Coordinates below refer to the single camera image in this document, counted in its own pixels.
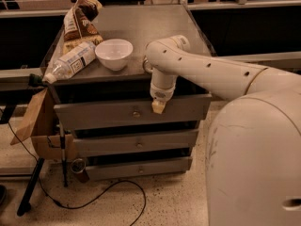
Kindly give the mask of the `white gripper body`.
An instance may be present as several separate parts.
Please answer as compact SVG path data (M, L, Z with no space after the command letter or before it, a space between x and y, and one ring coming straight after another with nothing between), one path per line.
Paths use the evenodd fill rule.
M164 89L162 87L156 86L153 83L150 83L150 96L157 101L160 102L168 102L174 93L175 85L172 85L171 87Z

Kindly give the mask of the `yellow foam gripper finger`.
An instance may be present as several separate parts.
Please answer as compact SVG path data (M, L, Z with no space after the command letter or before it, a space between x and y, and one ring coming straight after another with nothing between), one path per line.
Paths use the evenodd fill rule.
M166 107L166 101L159 101L157 99L154 99L151 103L151 107L154 113L162 114Z

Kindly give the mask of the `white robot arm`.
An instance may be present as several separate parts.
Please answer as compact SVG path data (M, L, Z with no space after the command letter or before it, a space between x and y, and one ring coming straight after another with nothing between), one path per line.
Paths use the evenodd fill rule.
M209 226L301 226L301 76L192 54L181 35L150 42L146 58L154 112L177 77L227 102L207 136Z

